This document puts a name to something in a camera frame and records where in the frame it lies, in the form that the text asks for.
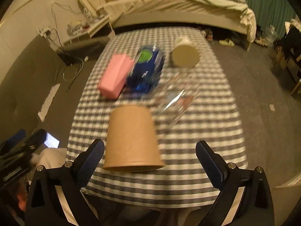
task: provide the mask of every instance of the slipper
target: slipper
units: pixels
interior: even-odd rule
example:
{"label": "slipper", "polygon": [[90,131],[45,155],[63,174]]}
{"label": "slipper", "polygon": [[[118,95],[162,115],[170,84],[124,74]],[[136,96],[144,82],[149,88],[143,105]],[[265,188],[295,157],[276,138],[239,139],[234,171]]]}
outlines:
{"label": "slipper", "polygon": [[219,40],[219,44],[223,45],[223,46],[230,46],[233,47],[235,45],[235,43],[230,40],[229,38],[225,39],[225,40]]}
{"label": "slipper", "polygon": [[262,37],[259,37],[259,39],[255,39],[255,42],[260,45],[260,46],[264,46],[267,47],[268,44],[266,43],[265,39]]}

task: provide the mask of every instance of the green slipper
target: green slipper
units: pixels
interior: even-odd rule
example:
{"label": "green slipper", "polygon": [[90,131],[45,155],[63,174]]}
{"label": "green slipper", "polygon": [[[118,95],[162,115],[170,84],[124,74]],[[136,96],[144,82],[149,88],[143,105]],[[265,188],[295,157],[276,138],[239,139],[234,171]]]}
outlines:
{"label": "green slipper", "polygon": [[223,45],[223,46],[230,46],[233,47],[235,45],[235,43],[230,40],[229,38],[225,39],[225,40],[219,40],[219,44]]}

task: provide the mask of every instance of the brown paper cup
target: brown paper cup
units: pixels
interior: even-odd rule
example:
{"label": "brown paper cup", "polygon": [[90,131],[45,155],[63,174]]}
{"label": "brown paper cup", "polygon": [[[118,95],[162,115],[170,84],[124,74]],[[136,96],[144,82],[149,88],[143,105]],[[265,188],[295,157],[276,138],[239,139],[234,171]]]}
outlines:
{"label": "brown paper cup", "polygon": [[164,165],[149,110],[136,105],[115,109],[110,116],[103,169],[141,172]]}

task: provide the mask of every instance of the blue package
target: blue package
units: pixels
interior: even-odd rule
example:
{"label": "blue package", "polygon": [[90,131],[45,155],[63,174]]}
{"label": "blue package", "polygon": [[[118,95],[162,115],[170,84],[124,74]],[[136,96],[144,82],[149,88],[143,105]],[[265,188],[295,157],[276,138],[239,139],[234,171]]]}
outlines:
{"label": "blue package", "polygon": [[130,91],[149,93],[160,80],[165,61],[165,53],[156,44],[139,48],[135,57],[135,64],[128,74],[126,84]]}

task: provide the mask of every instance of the white wall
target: white wall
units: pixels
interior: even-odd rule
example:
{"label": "white wall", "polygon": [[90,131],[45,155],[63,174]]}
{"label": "white wall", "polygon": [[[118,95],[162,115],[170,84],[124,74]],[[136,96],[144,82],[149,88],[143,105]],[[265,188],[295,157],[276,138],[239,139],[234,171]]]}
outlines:
{"label": "white wall", "polygon": [[[36,29],[42,24],[55,28],[55,22],[51,14],[51,4],[53,2],[69,5],[77,12],[82,9],[78,0],[15,0],[12,7],[5,14],[5,18],[0,24],[0,83],[14,60],[29,42],[37,36]],[[57,18],[58,33],[63,43],[69,38],[67,24],[79,19],[84,21],[85,18],[83,14],[75,15],[57,5],[53,5],[53,11]],[[59,44],[54,31],[51,38]]]}

